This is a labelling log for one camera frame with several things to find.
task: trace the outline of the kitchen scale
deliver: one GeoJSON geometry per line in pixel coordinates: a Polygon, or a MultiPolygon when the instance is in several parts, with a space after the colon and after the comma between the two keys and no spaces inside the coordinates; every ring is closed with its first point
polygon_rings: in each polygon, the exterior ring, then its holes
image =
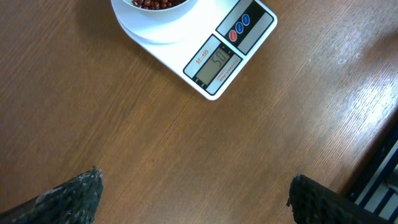
{"type": "Polygon", "coordinates": [[[130,38],[209,100],[223,94],[277,25],[259,0],[198,0],[173,21],[111,2],[130,38]]]}

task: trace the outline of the wooden table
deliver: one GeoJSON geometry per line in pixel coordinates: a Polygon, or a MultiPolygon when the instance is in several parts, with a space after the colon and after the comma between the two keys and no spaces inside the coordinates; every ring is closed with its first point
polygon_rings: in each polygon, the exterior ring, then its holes
{"type": "Polygon", "coordinates": [[[296,174],[341,191],[398,106],[398,2],[264,2],[276,30],[211,102],[110,1],[0,1],[0,211],[93,164],[95,223],[292,223],[296,174]]]}

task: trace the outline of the black textured object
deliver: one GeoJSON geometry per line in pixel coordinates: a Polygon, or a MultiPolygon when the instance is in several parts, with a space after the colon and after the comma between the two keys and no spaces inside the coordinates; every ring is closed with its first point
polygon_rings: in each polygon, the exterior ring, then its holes
{"type": "Polygon", "coordinates": [[[0,214],[0,224],[93,223],[102,191],[102,171],[94,167],[0,214]]]}
{"type": "Polygon", "coordinates": [[[298,224],[383,224],[387,220],[362,209],[304,175],[296,176],[287,206],[298,224]]]}

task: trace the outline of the white bowl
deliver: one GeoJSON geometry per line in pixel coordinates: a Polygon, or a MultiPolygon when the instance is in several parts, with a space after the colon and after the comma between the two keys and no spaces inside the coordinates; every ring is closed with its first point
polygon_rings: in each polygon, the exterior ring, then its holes
{"type": "Polygon", "coordinates": [[[179,4],[178,6],[174,6],[168,9],[149,10],[134,6],[131,0],[123,0],[123,1],[132,8],[134,8],[135,10],[144,14],[145,16],[162,21],[173,21],[181,18],[187,12],[189,12],[198,2],[198,0],[186,0],[185,2],[179,4]]]}

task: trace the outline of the red beans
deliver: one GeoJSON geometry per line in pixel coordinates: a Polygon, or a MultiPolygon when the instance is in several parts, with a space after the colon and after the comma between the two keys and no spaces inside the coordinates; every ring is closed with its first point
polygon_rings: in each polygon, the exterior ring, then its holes
{"type": "Polygon", "coordinates": [[[132,0],[132,4],[139,8],[159,10],[178,6],[185,1],[186,0],[132,0]]]}

